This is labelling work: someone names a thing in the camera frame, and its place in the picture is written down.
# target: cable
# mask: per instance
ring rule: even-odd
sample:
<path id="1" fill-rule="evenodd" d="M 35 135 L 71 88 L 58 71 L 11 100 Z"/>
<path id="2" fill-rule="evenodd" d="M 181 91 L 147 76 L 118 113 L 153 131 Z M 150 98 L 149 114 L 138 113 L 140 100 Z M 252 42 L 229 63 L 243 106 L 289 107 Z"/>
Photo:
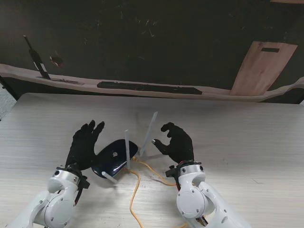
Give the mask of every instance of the cable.
<path id="1" fill-rule="evenodd" d="M 139 163 L 141 163 L 141 164 L 144 164 L 145 166 L 147 166 L 147 167 L 149 168 L 149 170 L 151 170 L 156 176 L 158 176 L 158 177 L 163 181 L 163 183 L 164 183 L 165 185 L 168 185 L 168 186 L 175 186 L 175 185 L 176 185 L 176 184 L 174 184 L 174 183 L 168 183 L 161 175 L 159 175 L 156 171 L 154 171 L 154 169 L 152 169 L 152 168 L 150 167 L 150 165 L 148 165 L 147 163 L 145 163 L 145 162 L 143 162 L 143 161 L 140 161 L 140 160 L 138 160 L 138 159 L 135 158 L 135 157 L 133 157 L 133 160 L 134 160 L 134 161 L 137 161 L 137 162 L 139 162 Z M 135 172 L 135 171 L 133 171 L 133 170 L 129 170 L 129 169 L 127 169 L 127 168 L 125 168 L 125 169 L 128 170 L 129 172 L 135 174 L 135 175 L 137 176 L 137 178 L 138 178 L 137 185 L 136 185 L 136 187 L 135 187 L 135 190 L 134 190 L 134 192 L 133 192 L 133 196 L 132 196 L 131 201 L 130 201 L 130 211 L 131 211 L 131 214 L 133 215 L 133 217 L 137 220 L 137 222 L 138 222 L 138 224 L 140 225 L 140 227 L 143 228 L 142 222 L 140 221 L 140 219 L 136 216 L 136 214 L 135 214 L 135 213 L 133 212 L 133 210 L 132 210 L 132 205 L 133 205 L 134 197 L 135 197 L 136 192 L 137 192 L 137 190 L 138 190 L 138 187 L 139 187 L 139 183 L 140 183 L 141 178 L 140 178 L 140 176 L 139 176 L 139 174 L 138 174 L 137 172 Z M 177 227 L 177 228 L 186 228 L 187 225 L 188 225 L 188 224 L 185 223 L 185 224 L 183 224 L 182 226 Z"/>
<path id="2" fill-rule="evenodd" d="M 136 192 L 137 192 L 137 190 L 138 190 L 138 187 L 139 187 L 139 183 L 140 183 L 140 181 L 141 181 L 141 178 L 140 178 L 140 176 L 139 176 L 139 174 L 138 174 L 137 172 L 135 172 L 135 171 L 133 171 L 133 170 L 129 170 L 129 169 L 127 169 L 127 168 L 125 168 L 125 169 L 128 170 L 129 172 L 135 174 L 135 175 L 137 176 L 137 178 L 138 178 L 138 180 L 137 180 L 137 185 L 136 185 L 136 187 L 135 187 L 135 190 L 134 190 L 134 192 L 133 192 L 133 195 L 132 195 L 132 198 L 131 198 L 131 201 L 130 201 L 130 211 L 131 211 L 131 214 L 133 215 L 133 217 L 137 220 L 137 222 L 138 222 L 138 224 L 140 225 L 140 227 L 143 228 L 142 222 L 140 221 L 140 219 L 136 216 L 136 214 L 135 214 L 134 211 L 132 210 L 133 200 L 134 200 L 134 197 L 135 197 Z"/>
<path id="3" fill-rule="evenodd" d="M 138 159 L 135 158 L 135 157 L 133 157 L 133 160 L 134 160 L 134 161 L 137 161 L 137 162 L 139 162 L 139 163 L 141 163 L 141 164 L 144 164 L 145 166 L 147 166 L 147 167 L 149 168 L 149 170 L 151 170 L 156 176 L 158 176 L 158 177 L 163 181 L 163 183 L 164 183 L 165 185 L 168 185 L 168 186 L 176 186 L 175 183 L 169 183 L 169 182 L 167 182 L 161 175 L 159 175 L 156 171 L 154 171 L 154 169 L 152 169 L 151 166 L 148 165 L 147 163 L 145 163 L 145 162 L 143 162 L 143 161 L 140 161 L 140 160 L 138 160 Z"/>

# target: wooden table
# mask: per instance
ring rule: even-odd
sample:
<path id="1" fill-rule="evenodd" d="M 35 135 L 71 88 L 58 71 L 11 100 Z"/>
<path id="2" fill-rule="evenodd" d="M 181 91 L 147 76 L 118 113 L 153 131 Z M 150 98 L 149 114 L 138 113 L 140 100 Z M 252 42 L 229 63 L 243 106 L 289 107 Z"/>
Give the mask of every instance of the wooden table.
<path id="1" fill-rule="evenodd" d="M 153 112 L 159 111 L 151 138 L 171 121 L 192 138 L 207 179 L 253 228 L 302 227 L 304 107 L 293 104 L 235 103 L 138 97 L 23 95 L 0 122 L 0 227 L 10 223 L 47 186 L 55 168 L 65 164 L 74 132 L 92 119 L 105 121 L 95 146 L 98 153 L 124 138 L 141 146 Z M 174 164 L 149 143 L 142 157 L 164 176 Z M 183 224 L 177 189 L 164 186 L 145 166 L 134 211 L 145 228 Z M 77 205 L 73 228 L 136 228 L 129 203 L 135 175 L 108 180 L 84 171 L 91 186 Z"/>

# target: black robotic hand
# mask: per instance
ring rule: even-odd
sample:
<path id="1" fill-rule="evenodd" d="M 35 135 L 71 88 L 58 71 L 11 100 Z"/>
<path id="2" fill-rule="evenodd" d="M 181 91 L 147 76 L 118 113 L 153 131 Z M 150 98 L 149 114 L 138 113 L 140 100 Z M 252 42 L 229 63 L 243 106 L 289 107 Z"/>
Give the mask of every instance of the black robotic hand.
<path id="1" fill-rule="evenodd" d="M 79 170 L 86 170 L 91 167 L 91 162 L 95 158 L 94 146 L 105 123 L 102 121 L 95 127 L 95 121 L 85 124 L 73 136 L 70 152 L 66 159 L 66 166 L 77 163 Z"/>
<path id="2" fill-rule="evenodd" d="M 174 123 L 167 123 L 162 128 L 162 132 L 169 130 L 167 136 L 171 138 L 168 146 L 160 140 L 154 139 L 153 144 L 164 155 L 168 155 L 176 163 L 186 160 L 194 160 L 192 139 L 187 133 Z"/>

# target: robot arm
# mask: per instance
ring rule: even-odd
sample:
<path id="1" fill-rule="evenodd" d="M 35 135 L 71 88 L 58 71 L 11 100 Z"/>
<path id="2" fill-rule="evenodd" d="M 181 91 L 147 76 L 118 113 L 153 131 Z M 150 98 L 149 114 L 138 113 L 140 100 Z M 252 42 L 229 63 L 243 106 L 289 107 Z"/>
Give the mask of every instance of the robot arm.
<path id="1" fill-rule="evenodd" d="M 82 189 L 89 185 L 75 165 L 57 167 L 47 190 L 40 192 L 7 228 L 33 228 L 33 223 L 49 228 L 65 227 L 75 213 Z"/>
<path id="2" fill-rule="evenodd" d="M 177 168 L 171 167 L 166 174 L 168 177 L 175 177 L 180 188 L 177 207 L 191 228 L 251 228 L 222 196 L 205 182 L 206 175 L 200 162 L 182 162 Z M 204 216 L 214 210 L 215 215 L 208 223 Z"/>

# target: black strip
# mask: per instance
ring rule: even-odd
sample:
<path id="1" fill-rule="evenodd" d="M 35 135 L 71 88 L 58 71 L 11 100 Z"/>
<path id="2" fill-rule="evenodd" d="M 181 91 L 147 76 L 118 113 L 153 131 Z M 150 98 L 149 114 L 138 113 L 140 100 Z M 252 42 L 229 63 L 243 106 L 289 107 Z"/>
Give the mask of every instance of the black strip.
<path id="1" fill-rule="evenodd" d="M 262 50 L 261 51 L 266 51 L 266 52 L 276 52 L 276 53 L 278 53 L 279 52 L 279 48 L 269 48 L 269 47 L 264 47 L 264 48 L 262 48 Z"/>
<path id="2" fill-rule="evenodd" d="M 201 95 L 202 92 L 194 87 L 173 87 L 173 86 L 161 86 L 161 85 L 143 85 L 133 83 L 119 83 L 119 82 L 100 82 L 97 84 L 98 88 L 103 89 L 128 89 L 136 91 L 152 91 L 163 92 L 172 94 L 194 94 Z"/>
<path id="3" fill-rule="evenodd" d="M 15 100 L 17 101 L 20 97 L 17 96 L 17 94 L 14 92 L 14 90 L 9 86 L 9 84 L 7 84 L 5 82 L 5 80 L 3 79 L 3 77 L 1 77 L 0 75 L 0 83 L 5 87 L 5 89 L 15 98 Z"/>

